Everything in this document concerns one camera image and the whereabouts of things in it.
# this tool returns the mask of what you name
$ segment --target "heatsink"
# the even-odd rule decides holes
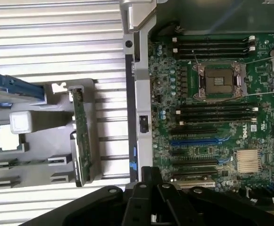
[[[239,173],[257,173],[261,171],[261,156],[259,149],[244,149],[237,151],[237,171]]]

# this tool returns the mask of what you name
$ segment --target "cpu socket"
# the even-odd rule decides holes
[[[199,90],[195,99],[221,101],[242,96],[241,66],[237,62],[201,63],[193,66],[198,72]]]

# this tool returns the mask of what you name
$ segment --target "silver metal panel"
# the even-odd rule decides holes
[[[18,225],[105,185],[129,183],[118,1],[0,0],[0,73],[28,82],[95,80],[104,178],[0,190],[0,225]]]

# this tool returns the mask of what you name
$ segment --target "blue drive carrier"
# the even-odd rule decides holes
[[[0,74],[0,106],[13,103],[44,101],[42,86],[33,85],[9,75]]]

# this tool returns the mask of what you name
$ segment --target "motherboard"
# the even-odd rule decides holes
[[[274,34],[149,43],[153,163],[182,188],[274,188]]]

